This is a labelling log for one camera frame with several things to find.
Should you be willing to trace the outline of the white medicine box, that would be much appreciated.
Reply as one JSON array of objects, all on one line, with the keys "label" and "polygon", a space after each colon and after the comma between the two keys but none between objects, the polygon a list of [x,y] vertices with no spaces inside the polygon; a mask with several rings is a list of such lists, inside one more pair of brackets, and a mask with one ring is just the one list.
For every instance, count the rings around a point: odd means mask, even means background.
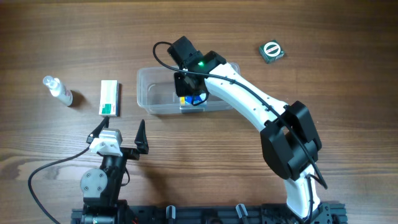
[{"label": "white medicine box", "polygon": [[202,112],[207,107],[207,102],[204,102],[198,106],[180,106],[180,111],[182,113],[193,113],[193,112]]}]

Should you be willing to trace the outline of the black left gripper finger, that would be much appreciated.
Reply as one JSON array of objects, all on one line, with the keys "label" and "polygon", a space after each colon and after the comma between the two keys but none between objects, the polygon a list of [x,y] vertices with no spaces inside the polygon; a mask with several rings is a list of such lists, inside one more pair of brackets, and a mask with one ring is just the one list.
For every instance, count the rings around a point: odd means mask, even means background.
[{"label": "black left gripper finger", "polygon": [[109,127],[109,116],[105,116],[103,118],[102,122],[100,122],[100,124],[88,135],[86,142],[92,143],[95,138],[99,137],[100,132],[104,128],[108,128],[108,127]]},{"label": "black left gripper finger", "polygon": [[134,143],[136,144],[137,149],[148,149],[149,148],[149,143],[147,141],[147,136],[146,136],[146,123],[143,119],[141,120],[139,129],[137,130],[137,134],[136,134]]}]

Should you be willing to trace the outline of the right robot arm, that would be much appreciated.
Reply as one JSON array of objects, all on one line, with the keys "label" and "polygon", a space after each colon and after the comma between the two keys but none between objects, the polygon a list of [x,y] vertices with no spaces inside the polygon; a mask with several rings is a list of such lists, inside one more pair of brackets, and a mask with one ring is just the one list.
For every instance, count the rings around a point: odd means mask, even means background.
[{"label": "right robot arm", "polygon": [[174,79],[178,96],[191,96],[191,105],[204,101],[199,95],[215,95],[241,113],[259,131],[262,156],[284,180],[287,207],[301,221],[310,223],[320,199],[315,182],[323,183],[316,165],[322,143],[308,108],[296,101],[277,100],[237,74],[214,51],[202,54],[185,37],[169,45],[177,64]]}]

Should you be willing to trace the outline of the white green box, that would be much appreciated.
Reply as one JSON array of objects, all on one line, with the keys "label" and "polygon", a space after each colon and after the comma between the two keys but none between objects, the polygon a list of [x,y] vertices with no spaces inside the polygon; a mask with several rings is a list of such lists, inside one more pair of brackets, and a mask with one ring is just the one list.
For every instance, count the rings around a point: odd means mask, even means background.
[{"label": "white green box", "polygon": [[117,80],[102,80],[99,115],[119,116],[119,83]]}]

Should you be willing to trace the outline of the blue yellow VapoDrops box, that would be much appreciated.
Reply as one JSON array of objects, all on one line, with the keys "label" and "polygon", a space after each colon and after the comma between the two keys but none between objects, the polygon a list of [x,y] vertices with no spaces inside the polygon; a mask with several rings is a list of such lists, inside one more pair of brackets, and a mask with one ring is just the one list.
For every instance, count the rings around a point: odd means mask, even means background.
[{"label": "blue yellow VapoDrops box", "polygon": [[194,96],[182,96],[179,98],[180,106],[198,106],[206,101],[206,93]]}]

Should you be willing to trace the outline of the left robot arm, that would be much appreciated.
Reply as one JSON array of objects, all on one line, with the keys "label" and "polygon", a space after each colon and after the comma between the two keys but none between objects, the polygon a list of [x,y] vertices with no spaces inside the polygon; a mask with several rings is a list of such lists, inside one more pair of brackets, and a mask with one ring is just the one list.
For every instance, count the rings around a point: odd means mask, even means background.
[{"label": "left robot arm", "polygon": [[81,178],[84,205],[81,215],[73,217],[73,223],[139,222],[127,201],[119,199],[119,193],[121,187],[125,186],[123,176],[128,173],[127,161],[138,161],[141,154],[149,153],[145,121],[140,122],[137,130],[134,140],[136,147],[122,147],[122,141],[120,130],[109,127],[108,116],[88,135],[88,149],[100,155],[102,162],[97,169],[90,169]]}]

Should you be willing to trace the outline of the green round-label box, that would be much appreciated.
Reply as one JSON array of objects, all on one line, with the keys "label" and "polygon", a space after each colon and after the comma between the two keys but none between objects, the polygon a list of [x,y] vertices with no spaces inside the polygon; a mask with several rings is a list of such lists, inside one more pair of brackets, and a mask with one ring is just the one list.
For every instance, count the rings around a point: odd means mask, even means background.
[{"label": "green round-label box", "polygon": [[271,40],[261,45],[259,47],[259,53],[266,64],[273,63],[285,55],[284,49],[276,40]]}]

